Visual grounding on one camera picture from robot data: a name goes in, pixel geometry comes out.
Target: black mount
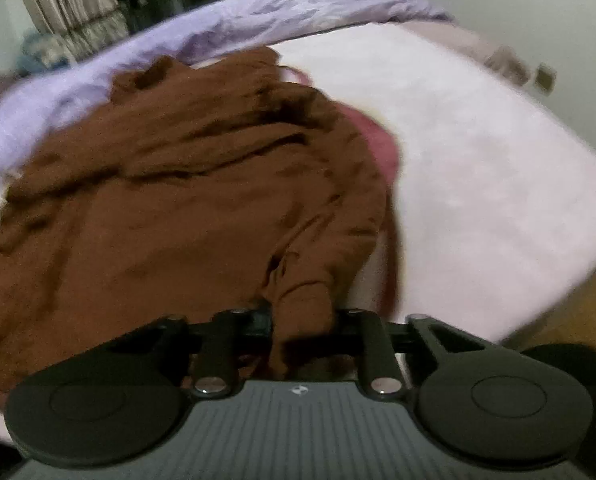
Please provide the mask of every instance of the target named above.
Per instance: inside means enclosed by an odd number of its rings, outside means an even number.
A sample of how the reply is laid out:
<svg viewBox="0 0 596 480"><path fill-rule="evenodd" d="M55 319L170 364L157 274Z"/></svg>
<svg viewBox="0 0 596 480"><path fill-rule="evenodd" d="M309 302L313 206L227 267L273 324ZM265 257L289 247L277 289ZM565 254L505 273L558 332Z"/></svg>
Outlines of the black mount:
<svg viewBox="0 0 596 480"><path fill-rule="evenodd" d="M237 395L241 358L267 354L272 330L268 307L204 324L156 320L28 377L9 395L7 427L39 462L121 462L174 433L194 404ZM438 446L487 466L563 460L591 418L588 393L571 376L429 317L401 325L341 310L330 334L286 351L301 362L353 356L364 396L406 404ZM410 389L395 354L405 354Z"/></svg>

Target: black device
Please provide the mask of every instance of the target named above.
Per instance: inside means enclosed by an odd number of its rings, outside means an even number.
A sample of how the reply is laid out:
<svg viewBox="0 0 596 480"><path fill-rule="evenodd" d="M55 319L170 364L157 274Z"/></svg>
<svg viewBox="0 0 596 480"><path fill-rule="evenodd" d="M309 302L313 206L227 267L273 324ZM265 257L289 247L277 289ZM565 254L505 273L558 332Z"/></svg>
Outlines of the black device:
<svg viewBox="0 0 596 480"><path fill-rule="evenodd" d="M28 458L9 478L588 478L569 459L592 403L561 370L430 317L341 310L293 352L353 356L356 380L240 381L272 330L267 308L159 319L28 377L4 414Z"/></svg>

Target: gray ribbed panel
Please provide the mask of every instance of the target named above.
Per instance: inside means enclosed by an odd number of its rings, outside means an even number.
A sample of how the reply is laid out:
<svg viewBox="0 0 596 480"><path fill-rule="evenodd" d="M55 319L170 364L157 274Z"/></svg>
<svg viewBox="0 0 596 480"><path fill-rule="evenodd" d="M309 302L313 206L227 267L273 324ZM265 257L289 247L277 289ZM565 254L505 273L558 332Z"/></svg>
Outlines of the gray ribbed panel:
<svg viewBox="0 0 596 480"><path fill-rule="evenodd" d="M399 404L353 383L249 381L232 399L201 402L148 455L90 471L29 462L13 480L588 480L570 464L497 472L460 463L425 440Z"/></svg>

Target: logo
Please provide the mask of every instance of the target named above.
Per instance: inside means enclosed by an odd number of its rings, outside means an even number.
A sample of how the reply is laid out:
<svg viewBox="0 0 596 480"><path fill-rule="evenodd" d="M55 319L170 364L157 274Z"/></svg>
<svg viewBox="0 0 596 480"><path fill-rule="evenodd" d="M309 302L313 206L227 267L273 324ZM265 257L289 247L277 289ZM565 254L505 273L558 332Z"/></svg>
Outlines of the logo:
<svg viewBox="0 0 596 480"><path fill-rule="evenodd" d="M294 386L290 391L291 393L296 394L299 397L302 397L309 392L309 389L306 386L302 386L301 384L300 386Z"/></svg>

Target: electrical outlet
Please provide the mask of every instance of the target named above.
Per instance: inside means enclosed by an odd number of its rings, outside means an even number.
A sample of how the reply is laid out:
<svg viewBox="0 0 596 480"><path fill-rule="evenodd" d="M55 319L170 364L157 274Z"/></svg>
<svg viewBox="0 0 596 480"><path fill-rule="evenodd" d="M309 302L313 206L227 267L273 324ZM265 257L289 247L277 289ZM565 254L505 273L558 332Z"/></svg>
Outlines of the electrical outlet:
<svg viewBox="0 0 596 480"><path fill-rule="evenodd" d="M536 79L534 80L534 86L537 86L545 94L553 92L553 87L556 84L556 71L552 67L540 63L540 66L536 70Z"/></svg>

